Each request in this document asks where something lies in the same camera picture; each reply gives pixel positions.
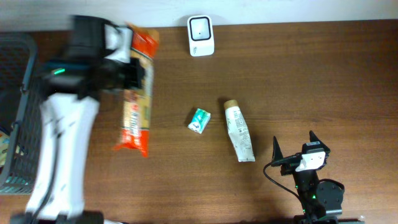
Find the teal wet wipes pack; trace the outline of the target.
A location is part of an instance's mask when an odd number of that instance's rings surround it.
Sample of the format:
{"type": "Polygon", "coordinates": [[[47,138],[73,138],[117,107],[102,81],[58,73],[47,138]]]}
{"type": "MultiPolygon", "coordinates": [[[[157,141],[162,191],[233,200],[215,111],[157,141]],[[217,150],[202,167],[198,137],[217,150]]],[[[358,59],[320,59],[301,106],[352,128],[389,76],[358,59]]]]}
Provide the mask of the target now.
{"type": "Polygon", "coordinates": [[[7,150],[9,147],[10,143],[10,137],[8,134],[6,134],[4,131],[1,131],[0,133],[0,166],[1,168],[4,167],[6,163],[6,157],[7,157],[7,150]]]}

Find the orange spaghetti packet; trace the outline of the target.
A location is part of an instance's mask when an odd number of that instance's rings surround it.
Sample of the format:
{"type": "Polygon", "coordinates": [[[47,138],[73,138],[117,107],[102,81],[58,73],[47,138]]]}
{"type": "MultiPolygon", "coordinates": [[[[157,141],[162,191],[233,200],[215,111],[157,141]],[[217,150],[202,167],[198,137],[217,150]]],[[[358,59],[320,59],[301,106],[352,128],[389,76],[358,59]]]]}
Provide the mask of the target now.
{"type": "Polygon", "coordinates": [[[159,33],[154,29],[127,24],[132,31],[129,56],[134,75],[140,75],[139,87],[131,84],[123,90],[123,113],[120,140],[115,149],[137,149],[148,156],[152,87],[154,81],[154,57],[159,46],[159,33]]]}

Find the small teal tissue pack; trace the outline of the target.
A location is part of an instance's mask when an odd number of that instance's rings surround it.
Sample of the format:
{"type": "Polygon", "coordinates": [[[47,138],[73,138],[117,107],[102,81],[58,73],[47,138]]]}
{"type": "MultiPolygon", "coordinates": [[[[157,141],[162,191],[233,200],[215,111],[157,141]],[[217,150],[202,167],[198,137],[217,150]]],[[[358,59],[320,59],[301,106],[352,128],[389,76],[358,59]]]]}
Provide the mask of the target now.
{"type": "Polygon", "coordinates": [[[210,118],[211,114],[209,112],[198,108],[193,115],[192,121],[188,125],[188,128],[198,134],[201,134],[210,121],[210,118]]]}

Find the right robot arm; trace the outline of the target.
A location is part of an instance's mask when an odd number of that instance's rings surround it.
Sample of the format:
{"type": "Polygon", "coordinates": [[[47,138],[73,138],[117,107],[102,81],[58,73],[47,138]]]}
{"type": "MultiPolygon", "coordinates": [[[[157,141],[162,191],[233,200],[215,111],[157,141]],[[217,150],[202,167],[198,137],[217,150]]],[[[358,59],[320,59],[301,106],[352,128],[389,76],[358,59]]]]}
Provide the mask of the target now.
{"type": "Polygon", "coordinates": [[[269,180],[299,200],[303,215],[296,216],[295,223],[338,223],[345,187],[335,180],[318,178],[317,172],[326,166],[331,150],[313,131],[309,132],[309,140],[300,152],[284,157],[277,138],[273,137],[272,160],[264,166],[263,173],[271,166],[280,167],[282,176],[293,176],[296,192],[272,178],[269,180]]]}

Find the white barcode scanner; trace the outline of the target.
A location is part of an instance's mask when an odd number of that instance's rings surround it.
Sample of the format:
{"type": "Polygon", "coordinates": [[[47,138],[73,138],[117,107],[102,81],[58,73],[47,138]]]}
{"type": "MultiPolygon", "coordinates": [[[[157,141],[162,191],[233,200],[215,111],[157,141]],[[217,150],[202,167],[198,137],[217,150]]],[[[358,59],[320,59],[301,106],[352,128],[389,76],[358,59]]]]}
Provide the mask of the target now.
{"type": "Polygon", "coordinates": [[[198,15],[187,19],[188,43],[192,57],[209,56],[215,52],[213,24],[210,16],[198,15]]]}

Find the grey plastic basket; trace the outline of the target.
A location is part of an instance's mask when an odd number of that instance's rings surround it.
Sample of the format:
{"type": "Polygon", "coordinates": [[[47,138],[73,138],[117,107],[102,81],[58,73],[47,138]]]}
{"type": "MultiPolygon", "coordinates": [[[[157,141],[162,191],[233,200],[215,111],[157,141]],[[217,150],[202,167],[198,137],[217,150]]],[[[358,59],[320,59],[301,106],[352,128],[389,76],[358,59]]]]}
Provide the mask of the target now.
{"type": "Polygon", "coordinates": [[[37,45],[27,34],[1,34],[1,131],[10,137],[1,168],[1,194],[31,194],[41,140],[41,98],[37,94],[37,45]]]}

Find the white tube with cork cap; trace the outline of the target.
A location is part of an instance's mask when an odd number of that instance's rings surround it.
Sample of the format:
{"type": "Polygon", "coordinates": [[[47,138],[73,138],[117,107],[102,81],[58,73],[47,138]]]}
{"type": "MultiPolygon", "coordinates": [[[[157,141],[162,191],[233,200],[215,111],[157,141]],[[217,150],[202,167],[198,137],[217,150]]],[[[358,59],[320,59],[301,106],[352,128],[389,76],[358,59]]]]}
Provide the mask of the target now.
{"type": "Polygon", "coordinates": [[[248,126],[236,100],[224,103],[228,135],[239,162],[255,162],[248,126]]]}

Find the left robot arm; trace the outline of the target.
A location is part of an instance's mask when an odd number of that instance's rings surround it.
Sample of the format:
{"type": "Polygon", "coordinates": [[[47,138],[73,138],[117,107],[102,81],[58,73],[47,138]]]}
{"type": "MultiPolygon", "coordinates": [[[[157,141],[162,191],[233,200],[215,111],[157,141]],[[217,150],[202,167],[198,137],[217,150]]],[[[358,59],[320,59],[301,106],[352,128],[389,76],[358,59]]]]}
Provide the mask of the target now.
{"type": "Polygon", "coordinates": [[[93,124],[105,90],[140,88],[144,69],[130,50],[134,30],[107,19],[73,16],[65,48],[39,72],[42,128],[34,189],[11,223],[105,223],[84,202],[93,124]]]}

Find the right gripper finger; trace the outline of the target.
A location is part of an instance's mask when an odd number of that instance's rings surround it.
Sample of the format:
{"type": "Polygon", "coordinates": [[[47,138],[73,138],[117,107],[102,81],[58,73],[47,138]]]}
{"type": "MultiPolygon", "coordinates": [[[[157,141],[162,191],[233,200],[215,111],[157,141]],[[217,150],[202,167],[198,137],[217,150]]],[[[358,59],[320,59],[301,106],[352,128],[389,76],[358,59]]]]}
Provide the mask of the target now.
{"type": "Polygon", "coordinates": [[[320,146],[325,146],[325,144],[315,135],[313,131],[309,131],[309,137],[310,137],[310,142],[309,146],[315,146],[315,145],[320,145],[320,146]]]}
{"type": "Polygon", "coordinates": [[[281,151],[281,148],[279,146],[277,138],[274,136],[273,137],[273,152],[272,152],[272,159],[271,159],[271,166],[279,166],[280,161],[283,159],[283,154],[281,151]]]}

